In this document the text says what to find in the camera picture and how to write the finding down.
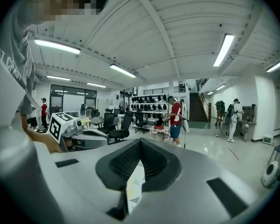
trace black office chair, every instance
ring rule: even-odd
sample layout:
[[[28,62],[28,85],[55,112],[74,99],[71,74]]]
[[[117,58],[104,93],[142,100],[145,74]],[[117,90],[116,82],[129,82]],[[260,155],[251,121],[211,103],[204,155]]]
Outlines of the black office chair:
[[[99,114],[100,114],[100,113],[98,112],[97,109],[91,110],[91,113],[90,113],[92,119],[93,119],[94,117],[99,117]]]
[[[135,133],[138,132],[139,130],[142,130],[142,131],[145,131],[147,132],[148,129],[147,128],[143,128],[143,126],[147,125],[147,119],[146,119],[146,122],[143,120],[143,113],[142,113],[142,110],[138,110],[136,113],[135,113],[135,118],[136,118],[136,126],[138,128],[135,129]]]
[[[114,126],[115,114],[114,113],[105,113],[104,114],[104,127],[98,128],[99,131],[108,134],[111,130],[115,129]]]
[[[123,121],[121,123],[120,129],[109,132],[109,137],[112,139],[115,139],[114,143],[124,141],[124,138],[126,138],[130,135],[129,127],[132,122],[133,122],[133,113],[130,111],[127,111],[123,117]]]

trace person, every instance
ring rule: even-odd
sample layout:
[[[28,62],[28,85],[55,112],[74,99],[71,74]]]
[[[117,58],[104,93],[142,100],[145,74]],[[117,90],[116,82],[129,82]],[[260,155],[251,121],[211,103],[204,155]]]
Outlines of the person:
[[[167,115],[168,118],[170,117],[170,135],[173,138],[173,142],[178,147],[181,147],[179,133],[182,125],[182,105],[176,102],[173,96],[168,97],[168,102],[172,105],[172,112]]]
[[[238,118],[240,117],[241,114],[244,112],[239,109],[239,104],[240,102],[238,99],[234,99],[233,103],[229,105],[227,109],[227,116],[226,116],[226,122],[229,122],[229,142],[235,142],[233,139],[234,132],[237,128],[237,123],[238,123]]]
[[[48,130],[48,125],[47,125],[47,99],[46,98],[42,98],[42,125],[44,127],[44,129],[46,129],[46,131]]]
[[[217,120],[215,125],[218,124],[221,125],[221,120],[223,120],[223,113],[225,111],[225,104],[222,100],[216,102],[216,108],[217,108]]]
[[[70,14],[80,7],[84,7],[84,0],[18,0],[2,21],[1,63],[30,96],[35,78],[35,63],[28,43],[28,28],[33,24],[44,24],[43,21],[54,21],[57,16]],[[50,153],[61,152],[58,143],[49,133],[38,133],[28,128],[27,115],[31,112],[31,102],[25,96],[15,114],[15,122],[20,120],[25,133],[33,141],[44,143]]]

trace handrail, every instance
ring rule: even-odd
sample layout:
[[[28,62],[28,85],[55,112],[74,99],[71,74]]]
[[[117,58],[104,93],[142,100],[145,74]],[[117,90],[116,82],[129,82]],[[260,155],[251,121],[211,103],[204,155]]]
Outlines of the handrail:
[[[206,116],[208,116],[208,121],[210,122],[210,120],[211,120],[211,103],[208,103],[206,101],[205,96],[204,96],[203,93],[201,93],[199,95],[199,97],[200,97],[202,106],[204,108],[205,114],[206,114]]]

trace fluorescent light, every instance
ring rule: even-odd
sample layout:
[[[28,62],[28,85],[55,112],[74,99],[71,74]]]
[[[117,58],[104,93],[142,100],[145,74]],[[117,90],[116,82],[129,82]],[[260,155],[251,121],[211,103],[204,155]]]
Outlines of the fluorescent light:
[[[224,86],[225,86],[225,85],[223,84],[223,85],[221,85],[219,88],[217,88],[216,90],[218,91],[218,90],[222,89]]]
[[[100,85],[100,84],[92,84],[92,83],[87,83],[88,85],[93,85],[93,86],[98,86],[98,87],[102,87],[102,88],[106,88],[104,85]]]
[[[62,44],[59,44],[56,42],[49,42],[49,41],[34,39],[34,43],[39,46],[51,47],[51,48],[55,48],[55,49],[59,49],[59,50],[64,50],[64,51],[68,51],[68,52],[71,52],[71,53],[74,53],[77,55],[79,55],[81,52],[80,49],[65,46],[65,45],[62,45]]]
[[[234,39],[233,35],[226,35],[225,36],[223,45],[221,47],[221,50],[219,52],[218,57],[216,58],[214,66],[219,66],[221,64],[221,62],[223,61],[226,53],[228,52],[228,50],[229,50],[229,48],[230,48],[230,46],[232,44],[233,39]]]
[[[53,78],[53,79],[59,79],[59,80],[67,80],[67,81],[70,81],[70,79],[68,79],[68,78],[63,78],[63,77],[47,76],[47,78]]]
[[[272,72],[278,68],[280,68],[280,62],[278,64],[274,65],[272,68],[268,69],[267,72]]]
[[[132,78],[135,78],[135,77],[136,77],[134,74],[132,74],[132,73],[130,73],[130,72],[128,72],[128,71],[126,71],[126,70],[124,70],[124,69],[122,69],[122,68],[116,66],[116,65],[111,65],[110,67],[111,67],[112,69],[114,69],[114,70],[117,70],[117,71],[119,71],[119,72],[121,72],[121,73],[123,73],[123,74],[129,76],[129,77],[132,77]]]

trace white floor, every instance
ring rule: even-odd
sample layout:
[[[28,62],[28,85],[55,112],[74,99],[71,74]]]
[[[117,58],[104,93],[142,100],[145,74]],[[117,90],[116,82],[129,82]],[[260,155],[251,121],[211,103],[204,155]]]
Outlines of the white floor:
[[[181,145],[184,144],[185,132],[181,131]],[[127,139],[147,138],[151,139],[149,132],[143,134],[141,131],[135,133],[130,130]],[[186,149],[203,153],[225,166],[228,170],[236,174],[247,184],[249,184],[259,196],[269,192],[261,183],[261,176],[270,159],[273,146],[262,142],[243,142],[240,137],[234,137],[234,143],[216,138],[215,135],[186,134]],[[274,144],[280,144],[280,138],[274,139]]]

